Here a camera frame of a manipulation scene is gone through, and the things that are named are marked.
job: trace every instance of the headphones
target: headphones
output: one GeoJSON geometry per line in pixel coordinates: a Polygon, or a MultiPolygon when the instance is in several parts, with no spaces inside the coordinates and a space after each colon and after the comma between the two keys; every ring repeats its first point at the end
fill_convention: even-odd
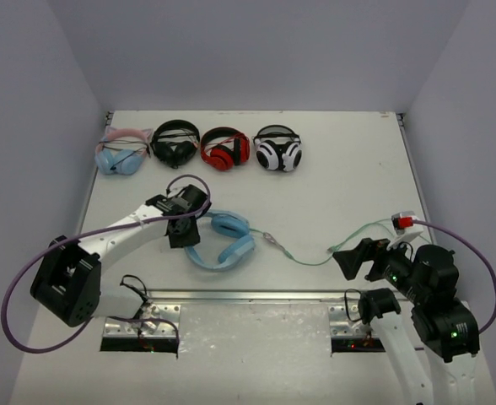
{"type": "Polygon", "coordinates": [[[245,163],[250,158],[250,139],[234,128],[218,127],[211,129],[201,139],[201,157],[204,162],[215,169],[229,170],[233,166],[245,163]],[[226,139],[210,147],[211,141],[218,138],[226,139]],[[224,143],[231,140],[233,141],[233,150],[224,145],[224,143]]]}
{"type": "Polygon", "coordinates": [[[191,122],[183,120],[173,120],[163,123],[154,132],[153,139],[150,142],[154,156],[160,162],[164,162],[173,169],[177,169],[190,160],[196,154],[198,145],[199,130],[191,122]],[[165,140],[185,137],[188,137],[190,140],[178,143],[165,140]]]}
{"type": "Polygon", "coordinates": [[[225,272],[239,264],[243,258],[248,257],[256,248],[254,238],[250,234],[250,224],[237,213],[209,209],[204,216],[211,218],[211,226],[215,232],[235,238],[237,241],[226,247],[218,255],[219,264],[217,265],[205,263],[193,246],[185,247],[184,250],[188,258],[194,264],[211,272],[225,272]]]}
{"type": "Polygon", "coordinates": [[[152,131],[152,129],[140,131],[138,129],[107,127],[104,137],[98,142],[94,151],[94,162],[96,162],[100,172],[104,175],[133,175],[141,166],[145,156],[150,156],[147,139],[152,131]],[[120,138],[126,137],[139,138],[141,141],[120,140],[120,138]],[[139,144],[141,147],[138,149],[121,149],[109,146],[111,144],[139,144]],[[116,150],[118,153],[113,156],[111,150],[116,150]]]}
{"type": "Polygon", "coordinates": [[[302,148],[300,136],[284,125],[268,125],[254,137],[256,157],[267,170],[292,171],[300,163],[302,148]],[[288,141],[276,144],[272,139],[287,138],[288,141]]]}

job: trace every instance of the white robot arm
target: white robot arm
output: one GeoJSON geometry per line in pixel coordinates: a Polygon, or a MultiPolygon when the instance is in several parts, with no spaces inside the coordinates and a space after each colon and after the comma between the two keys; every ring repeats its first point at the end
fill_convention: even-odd
{"type": "Polygon", "coordinates": [[[371,326],[385,348],[402,386],[406,404],[475,404],[475,354],[458,354],[450,362],[445,362],[424,345],[429,361],[429,379],[403,326],[401,309],[394,293],[389,289],[368,291],[359,301],[359,310],[363,322],[371,326]]]}
{"type": "MultiPolygon", "coordinates": [[[[136,291],[118,286],[102,289],[102,275],[118,260],[151,240],[168,235],[171,248],[200,241],[195,214],[183,219],[159,220],[197,211],[208,200],[205,192],[189,185],[174,196],[150,198],[136,211],[108,228],[126,227],[76,240],[44,257],[30,293],[70,327],[93,316],[138,318],[145,299],[136,291]]],[[[51,244],[65,240],[56,238],[51,244]]]]}

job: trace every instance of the cable clip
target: cable clip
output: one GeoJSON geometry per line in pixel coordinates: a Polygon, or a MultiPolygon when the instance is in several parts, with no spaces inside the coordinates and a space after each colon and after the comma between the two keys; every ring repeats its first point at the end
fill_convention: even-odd
{"type": "Polygon", "coordinates": [[[165,196],[167,198],[172,198],[172,197],[176,197],[178,196],[179,194],[181,194],[181,192],[186,188],[186,186],[179,186],[179,187],[173,187],[173,188],[168,188],[165,190],[165,196]]]}
{"type": "Polygon", "coordinates": [[[143,227],[145,225],[143,220],[141,218],[139,218],[139,215],[137,215],[136,213],[130,214],[130,218],[133,219],[134,221],[136,221],[137,223],[139,223],[139,225],[141,227],[143,227]]]}

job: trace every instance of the cat ear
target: cat ear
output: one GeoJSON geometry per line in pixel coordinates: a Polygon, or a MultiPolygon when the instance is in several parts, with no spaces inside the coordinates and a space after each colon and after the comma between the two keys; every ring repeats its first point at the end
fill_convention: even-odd
{"type": "Polygon", "coordinates": [[[153,134],[153,128],[142,129],[141,132],[143,132],[147,138],[150,138],[153,134]]]}
{"type": "Polygon", "coordinates": [[[111,125],[108,125],[107,127],[105,127],[104,135],[107,136],[113,131],[116,131],[116,128],[112,127],[111,125]]]}

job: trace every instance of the red headphones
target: red headphones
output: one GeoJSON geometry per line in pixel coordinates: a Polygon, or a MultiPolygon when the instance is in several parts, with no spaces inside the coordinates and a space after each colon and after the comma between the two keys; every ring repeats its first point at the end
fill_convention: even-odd
{"type": "Polygon", "coordinates": [[[237,129],[218,127],[211,129],[201,138],[201,157],[213,168],[225,171],[233,166],[245,163],[250,158],[250,139],[237,129]],[[222,142],[210,145],[218,138],[226,138],[222,142]],[[224,143],[233,141],[233,150],[224,143]]]}

